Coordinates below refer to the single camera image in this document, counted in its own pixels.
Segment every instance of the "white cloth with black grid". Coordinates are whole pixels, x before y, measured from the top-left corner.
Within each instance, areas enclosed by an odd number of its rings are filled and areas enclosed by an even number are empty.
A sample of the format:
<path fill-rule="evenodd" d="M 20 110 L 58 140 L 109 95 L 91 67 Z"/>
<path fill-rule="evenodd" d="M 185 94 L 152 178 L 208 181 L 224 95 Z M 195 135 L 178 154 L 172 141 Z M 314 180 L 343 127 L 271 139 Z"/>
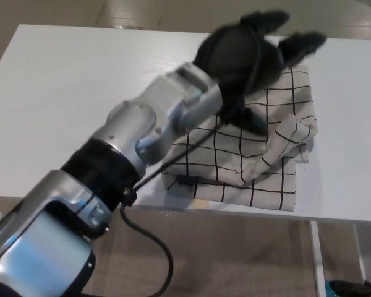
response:
<path fill-rule="evenodd" d="M 307 162 L 306 142 L 317 133 L 308 69 L 286 70 L 268 90 L 245 99 L 268 123 L 268 136 L 232 125 L 171 165 L 162 178 L 179 196 L 293 211 L 296 162 Z M 180 138 L 163 162 L 190 148 L 220 120 L 212 116 Z"/>

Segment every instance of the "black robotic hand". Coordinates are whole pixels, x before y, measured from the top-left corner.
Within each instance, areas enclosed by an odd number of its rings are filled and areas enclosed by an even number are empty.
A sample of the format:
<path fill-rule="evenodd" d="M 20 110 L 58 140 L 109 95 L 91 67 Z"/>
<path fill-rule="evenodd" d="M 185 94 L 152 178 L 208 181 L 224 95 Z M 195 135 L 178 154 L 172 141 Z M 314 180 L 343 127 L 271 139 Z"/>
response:
<path fill-rule="evenodd" d="M 266 41 L 264 35 L 288 19 L 285 11 L 254 12 L 238 24 L 217 29 L 199 48 L 194 64 L 218 82 L 223 96 L 218 114 L 226 124 L 267 134 L 265 120 L 245 107 L 244 97 L 267 88 L 283 69 L 295 66 L 326 41 L 317 32 L 295 33 L 277 47 Z"/>

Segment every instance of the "robotic arm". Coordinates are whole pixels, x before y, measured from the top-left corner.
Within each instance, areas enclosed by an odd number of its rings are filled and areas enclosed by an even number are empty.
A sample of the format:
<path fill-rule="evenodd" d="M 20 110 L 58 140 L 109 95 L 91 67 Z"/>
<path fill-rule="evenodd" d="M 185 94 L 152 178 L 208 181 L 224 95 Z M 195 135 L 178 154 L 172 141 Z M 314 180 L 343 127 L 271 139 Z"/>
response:
<path fill-rule="evenodd" d="M 78 296 L 95 266 L 91 239 L 107 232 L 119 204 L 180 136 L 218 113 L 224 123 L 267 133 L 243 96 L 274 82 L 285 67 L 321 46 L 318 33 L 295 34 L 278 47 L 264 39 L 285 12 L 254 13 L 218 29 L 193 63 L 158 77 L 60 169 L 50 171 L 0 221 L 0 296 Z"/>

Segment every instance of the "cloth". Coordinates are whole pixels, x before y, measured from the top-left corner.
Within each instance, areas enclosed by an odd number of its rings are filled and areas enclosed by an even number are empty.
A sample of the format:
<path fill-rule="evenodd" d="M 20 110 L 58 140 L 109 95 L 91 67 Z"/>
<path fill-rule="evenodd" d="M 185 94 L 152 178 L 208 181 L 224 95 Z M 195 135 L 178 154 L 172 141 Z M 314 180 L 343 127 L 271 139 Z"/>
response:
<path fill-rule="evenodd" d="M 307 162 L 306 142 L 317 133 L 309 73 L 305 66 L 286 70 L 271 88 L 245 99 L 263 116 L 268 136 L 223 126 L 162 178 L 168 191 L 185 197 L 293 211 L 296 161 Z M 166 161 L 191 148 L 213 129 L 215 115 L 180 138 Z"/>

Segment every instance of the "folded fabric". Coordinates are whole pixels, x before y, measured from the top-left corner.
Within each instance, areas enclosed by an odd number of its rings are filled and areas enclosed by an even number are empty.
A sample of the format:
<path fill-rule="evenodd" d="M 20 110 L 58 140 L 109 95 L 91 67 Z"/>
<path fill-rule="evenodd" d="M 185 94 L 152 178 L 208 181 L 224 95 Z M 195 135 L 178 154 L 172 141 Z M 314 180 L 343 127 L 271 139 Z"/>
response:
<path fill-rule="evenodd" d="M 223 126 L 171 165 L 162 174 L 164 184 L 181 196 L 293 211 L 296 160 L 308 160 L 305 143 L 317 133 L 307 68 L 284 71 L 271 88 L 245 103 L 266 119 L 268 136 Z M 219 120 L 212 116 L 178 139 L 163 162 L 191 148 Z"/>

